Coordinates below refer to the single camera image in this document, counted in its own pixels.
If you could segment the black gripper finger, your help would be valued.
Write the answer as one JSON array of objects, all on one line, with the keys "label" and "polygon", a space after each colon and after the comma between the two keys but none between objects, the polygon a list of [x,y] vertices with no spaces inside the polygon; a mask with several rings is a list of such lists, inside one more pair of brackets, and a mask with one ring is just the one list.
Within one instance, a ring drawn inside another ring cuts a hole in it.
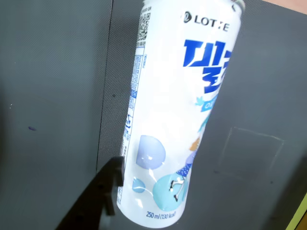
[{"label": "black gripper finger", "polygon": [[124,158],[111,158],[81,193],[56,227],[58,230],[97,230],[105,211],[115,215],[112,192],[123,186]]}]

